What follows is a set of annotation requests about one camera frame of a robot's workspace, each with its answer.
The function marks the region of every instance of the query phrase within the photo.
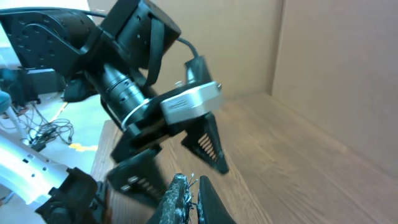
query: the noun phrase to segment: wooden table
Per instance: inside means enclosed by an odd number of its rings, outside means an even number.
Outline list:
[[[157,156],[174,173],[207,175],[238,223],[398,223],[398,181],[266,94],[215,112],[230,172],[219,175],[180,145]],[[121,133],[106,122],[91,174],[103,179]],[[198,185],[193,190],[197,194]],[[153,210],[117,193],[113,223],[145,223]]]

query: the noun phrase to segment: robotic arm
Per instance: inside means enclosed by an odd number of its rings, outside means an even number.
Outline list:
[[[114,190],[158,207],[158,218],[151,223],[167,213],[164,203],[171,189],[181,192],[175,203],[190,209],[186,177],[177,174],[167,190],[154,158],[162,141],[186,131],[183,146],[221,174],[228,172],[211,113],[223,101],[221,85],[212,80],[205,59],[179,37],[178,26],[151,2],[119,0],[99,26],[87,14],[98,16],[73,9],[5,9],[0,22],[24,68],[53,68],[65,77],[82,72],[101,95],[101,105],[123,132],[111,153],[118,166],[106,177]],[[185,63],[185,84],[158,95],[151,86],[163,54],[176,40],[187,44],[194,57]],[[139,68],[148,69],[147,78]],[[0,182],[33,203],[47,223],[100,222],[99,214],[106,209],[99,197],[104,195],[103,183],[51,162],[4,132],[0,135]],[[202,182],[201,204],[219,205],[218,216],[223,217],[226,210],[210,181]],[[202,221],[212,220],[206,210],[209,206],[198,210]]]

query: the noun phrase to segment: thin wire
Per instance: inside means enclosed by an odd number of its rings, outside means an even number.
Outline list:
[[[18,8],[12,8],[12,9],[0,9],[0,15],[5,15],[5,14],[10,14],[10,13],[15,13],[15,12],[28,12],[28,11],[48,11],[48,10],[73,10],[73,11],[79,11],[87,16],[96,16],[96,17],[101,17],[105,18],[106,14],[100,13],[100,12],[91,12],[91,11],[86,11],[86,10],[81,10],[81,9],[67,9],[67,8],[62,8],[62,7],[18,7]]]
[[[187,41],[187,40],[185,40],[185,39],[183,39],[183,38],[181,38],[181,37],[177,38],[177,41],[179,41],[179,42],[181,42],[181,43],[187,45],[187,46],[191,49],[192,54],[193,54],[193,56],[194,56],[195,58],[199,56],[199,55],[198,55],[198,52],[197,52],[197,50],[196,50],[196,48],[195,48],[189,41]]]

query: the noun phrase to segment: beige partition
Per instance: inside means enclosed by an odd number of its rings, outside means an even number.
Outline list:
[[[398,1],[287,0],[282,21],[273,95],[397,177]]]
[[[115,1],[88,0],[90,8],[109,10]],[[281,18],[281,0],[158,0],[181,28],[182,37],[205,55],[213,78],[231,98],[271,92]],[[163,59],[155,89],[160,93],[183,80],[189,49],[175,43]]]

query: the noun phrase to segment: gray floor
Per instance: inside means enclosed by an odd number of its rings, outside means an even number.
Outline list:
[[[42,104],[37,105],[37,108],[46,119],[50,120],[63,105],[60,94],[52,93],[40,95],[39,97],[42,100]],[[32,110],[27,112],[27,116],[32,116]],[[82,146],[96,146],[100,140],[104,122],[109,119],[109,116],[100,105],[99,95],[96,95],[79,103],[69,103],[58,118],[69,119],[72,123],[75,130],[73,135],[74,143]],[[40,121],[36,114],[34,121]],[[13,127],[9,119],[0,118],[0,122],[7,128]],[[15,129],[7,129],[6,131],[18,138],[18,133]],[[68,147],[60,139],[49,142],[47,147],[40,153],[68,167],[78,167],[86,173],[90,173],[95,156],[95,151],[76,151]],[[0,197],[5,196],[7,193],[8,189],[0,185]],[[0,224],[20,223],[41,224],[44,222],[41,217],[34,213],[33,209],[16,196],[8,204],[0,207]]]

